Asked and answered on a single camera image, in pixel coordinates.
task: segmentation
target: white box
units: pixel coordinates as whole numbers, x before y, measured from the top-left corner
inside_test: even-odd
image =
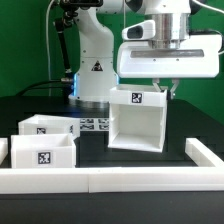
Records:
[[[19,122],[19,135],[66,134],[80,137],[80,119],[36,114]]]
[[[108,147],[162,152],[166,111],[166,90],[141,85],[111,89]]]
[[[72,168],[76,146],[71,134],[11,137],[12,168]]]
[[[7,138],[0,138],[0,165],[5,157],[8,155],[8,141]]]

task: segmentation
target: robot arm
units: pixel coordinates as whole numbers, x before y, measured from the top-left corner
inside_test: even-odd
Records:
[[[190,0],[144,0],[145,21],[123,30],[118,74],[125,78],[205,78],[219,72],[219,34],[189,35]]]

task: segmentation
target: green wall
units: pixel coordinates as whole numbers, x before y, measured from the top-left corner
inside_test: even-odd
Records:
[[[26,86],[48,79],[45,44],[45,14],[48,0],[7,0],[1,4],[0,19],[0,96],[11,96]],[[224,8],[223,0],[208,0],[208,4]],[[50,14],[50,46],[52,78],[64,76],[61,52],[52,22],[61,16],[57,9]],[[115,37],[115,60],[122,43],[122,15],[100,15],[99,21],[108,26]],[[129,13],[127,25],[143,20],[143,16]],[[217,29],[224,33],[223,15],[206,9],[191,18],[193,29]],[[76,27],[66,30],[69,56],[74,71],[79,68],[79,39]],[[122,83],[151,84],[147,79],[123,79]],[[183,79],[176,98],[184,99],[224,124],[224,56],[220,57],[220,74],[215,79]]]

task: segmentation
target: black tabletop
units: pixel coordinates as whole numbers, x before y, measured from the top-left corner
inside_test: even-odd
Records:
[[[18,122],[34,114],[108,118],[108,109],[84,109],[57,97],[0,98],[0,138],[18,134]],[[81,132],[77,167],[195,166],[186,138],[196,137],[224,159],[224,127],[182,100],[168,103],[162,153],[109,149],[108,132]],[[10,167],[10,157],[2,169]],[[224,192],[133,192],[0,195],[3,223],[222,223]]]

